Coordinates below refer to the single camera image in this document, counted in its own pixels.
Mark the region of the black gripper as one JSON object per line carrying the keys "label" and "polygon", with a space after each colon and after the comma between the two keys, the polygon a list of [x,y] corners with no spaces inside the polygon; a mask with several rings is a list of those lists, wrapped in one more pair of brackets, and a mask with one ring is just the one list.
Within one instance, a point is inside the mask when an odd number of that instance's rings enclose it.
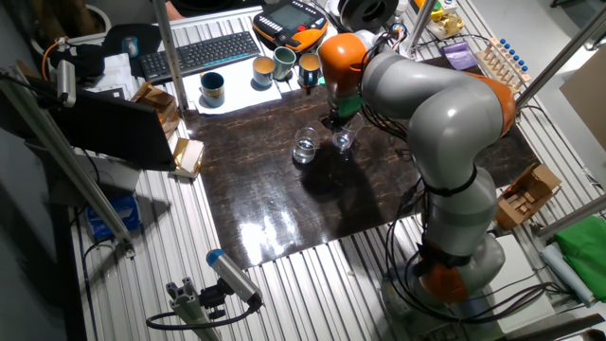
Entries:
{"label": "black gripper", "polygon": [[341,134],[347,134],[349,132],[349,118],[339,117],[336,114],[326,114],[320,117],[322,125],[330,131],[330,135],[340,131]]}

